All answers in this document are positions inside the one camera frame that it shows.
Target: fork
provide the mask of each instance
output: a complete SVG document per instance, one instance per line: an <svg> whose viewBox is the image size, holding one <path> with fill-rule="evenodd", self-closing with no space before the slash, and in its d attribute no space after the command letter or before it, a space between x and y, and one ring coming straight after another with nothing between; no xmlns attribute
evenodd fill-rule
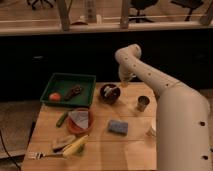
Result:
<svg viewBox="0 0 213 171"><path fill-rule="evenodd" d="M29 159L41 159L43 157L63 157L63 153L50 153L50 154L45 154L42 152L29 152L27 157Z"/></svg>

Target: wooden table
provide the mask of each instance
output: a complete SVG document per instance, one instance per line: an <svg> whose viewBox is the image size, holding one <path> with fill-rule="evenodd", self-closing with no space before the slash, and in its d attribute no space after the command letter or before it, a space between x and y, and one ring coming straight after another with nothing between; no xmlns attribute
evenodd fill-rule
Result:
<svg viewBox="0 0 213 171"><path fill-rule="evenodd" d="M156 170L156 139L146 134L151 119L156 114L153 91L144 83L131 83L127 88L121 89L121 96L114 105L108 105L98 100L103 84L96 84L91 105L95 123L83 155L69 159L32 160L25 157L23 171ZM136 109L140 95L150 98L150 104L144 112ZM62 107L42 106L27 152L49 153L53 139L69 135L65 123L60 128L55 127L58 118L67 110ZM127 136L108 132L107 124L110 119L128 122Z"/></svg>

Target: sponge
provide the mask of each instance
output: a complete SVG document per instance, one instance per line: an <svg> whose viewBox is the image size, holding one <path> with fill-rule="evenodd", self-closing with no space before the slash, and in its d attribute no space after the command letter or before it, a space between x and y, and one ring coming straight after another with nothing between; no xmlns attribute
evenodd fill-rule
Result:
<svg viewBox="0 0 213 171"><path fill-rule="evenodd" d="M108 123L108 131L127 135L128 123L117 120L110 120Z"/></svg>

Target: black cable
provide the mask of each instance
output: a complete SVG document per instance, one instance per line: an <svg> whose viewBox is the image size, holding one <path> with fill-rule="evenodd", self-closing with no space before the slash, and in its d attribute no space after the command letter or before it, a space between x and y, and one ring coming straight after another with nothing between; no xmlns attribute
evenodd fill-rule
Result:
<svg viewBox="0 0 213 171"><path fill-rule="evenodd" d="M9 159L16 165L18 170L21 170L21 167L16 163L16 161L13 159L13 157L8 153L8 151L7 151L6 147L5 147L5 144L4 144L4 140L3 140L3 137L2 137L1 130L0 130L0 137L1 137L1 142L2 142L2 146L4 148L5 153L8 155Z"/></svg>

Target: green tray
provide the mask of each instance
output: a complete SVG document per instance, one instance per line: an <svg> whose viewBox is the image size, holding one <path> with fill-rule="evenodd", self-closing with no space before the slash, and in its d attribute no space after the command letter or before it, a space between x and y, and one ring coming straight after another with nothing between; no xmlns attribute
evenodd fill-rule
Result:
<svg viewBox="0 0 213 171"><path fill-rule="evenodd" d="M40 101L49 106L63 107L89 107L92 104L93 93L95 89L96 77L94 75L54 73L50 78ZM62 98L75 86L80 85L83 90L80 94L72 97L70 100L61 100L58 102L50 101L49 95L53 92L61 94Z"/></svg>

